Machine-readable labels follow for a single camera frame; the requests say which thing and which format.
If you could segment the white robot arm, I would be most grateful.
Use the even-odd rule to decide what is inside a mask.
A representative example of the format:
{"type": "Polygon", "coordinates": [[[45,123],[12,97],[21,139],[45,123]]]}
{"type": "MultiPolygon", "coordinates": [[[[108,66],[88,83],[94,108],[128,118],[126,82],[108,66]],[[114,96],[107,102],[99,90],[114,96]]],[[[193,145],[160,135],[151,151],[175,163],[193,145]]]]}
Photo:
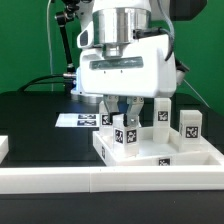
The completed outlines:
{"type": "Polygon", "coordinates": [[[129,104],[126,126],[135,126],[146,98],[170,98],[189,68],[174,55],[175,21],[195,18],[208,0],[81,0],[82,49],[78,82],[101,94],[113,122],[118,98],[129,104]]]}

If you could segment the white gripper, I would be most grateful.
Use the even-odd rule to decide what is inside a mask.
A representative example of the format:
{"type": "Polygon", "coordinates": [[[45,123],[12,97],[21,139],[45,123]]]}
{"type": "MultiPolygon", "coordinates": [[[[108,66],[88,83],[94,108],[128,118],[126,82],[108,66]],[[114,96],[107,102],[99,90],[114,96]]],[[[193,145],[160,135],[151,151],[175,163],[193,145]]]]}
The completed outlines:
{"type": "Polygon", "coordinates": [[[135,127],[144,98],[171,97],[176,91],[175,57],[165,60],[168,36],[142,38],[123,48],[121,58],[102,57],[100,48],[85,50],[80,56],[81,84],[86,93],[103,94],[108,121],[117,115],[118,96],[127,98],[124,126],[135,127]]]}

